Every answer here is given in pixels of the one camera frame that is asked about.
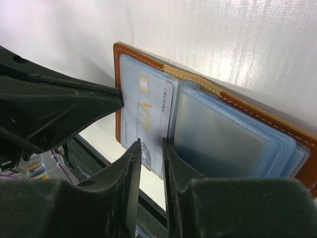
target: card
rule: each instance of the card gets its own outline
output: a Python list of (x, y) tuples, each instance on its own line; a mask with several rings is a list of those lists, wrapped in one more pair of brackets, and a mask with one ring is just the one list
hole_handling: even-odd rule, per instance
[(130, 56), (120, 58), (121, 145), (129, 148), (142, 141), (142, 163), (157, 174), (162, 172), (162, 141), (167, 137), (173, 86), (164, 73)]

